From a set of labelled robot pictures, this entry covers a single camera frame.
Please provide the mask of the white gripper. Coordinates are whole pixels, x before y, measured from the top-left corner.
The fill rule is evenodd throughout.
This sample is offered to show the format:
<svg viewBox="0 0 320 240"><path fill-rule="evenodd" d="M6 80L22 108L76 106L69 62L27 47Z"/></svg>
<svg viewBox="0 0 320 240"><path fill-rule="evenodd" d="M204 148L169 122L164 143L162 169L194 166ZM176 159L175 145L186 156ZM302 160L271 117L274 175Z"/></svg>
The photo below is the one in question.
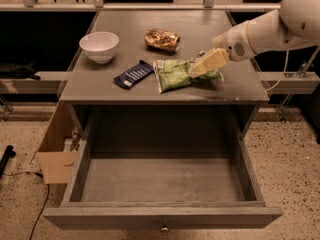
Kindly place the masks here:
<svg viewBox="0 0 320 240"><path fill-rule="evenodd" d="M188 75L191 78L200 77L225 66L229 57L232 61L243 61L256 55L249 42L248 21L233 26L221 36L213 37L211 43L215 49L209 50L196 59L188 69Z"/></svg>

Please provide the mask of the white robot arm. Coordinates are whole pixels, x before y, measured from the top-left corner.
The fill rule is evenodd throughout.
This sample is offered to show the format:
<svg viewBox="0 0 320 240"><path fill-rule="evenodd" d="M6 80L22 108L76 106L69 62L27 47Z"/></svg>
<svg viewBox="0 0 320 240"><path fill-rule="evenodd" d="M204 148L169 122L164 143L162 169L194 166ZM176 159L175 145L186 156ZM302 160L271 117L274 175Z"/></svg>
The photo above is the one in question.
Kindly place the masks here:
<svg viewBox="0 0 320 240"><path fill-rule="evenodd" d="M280 8L235 25L211 39L213 48L188 69L191 78L231 61L268 51L289 51L320 43L320 0L282 0Z"/></svg>

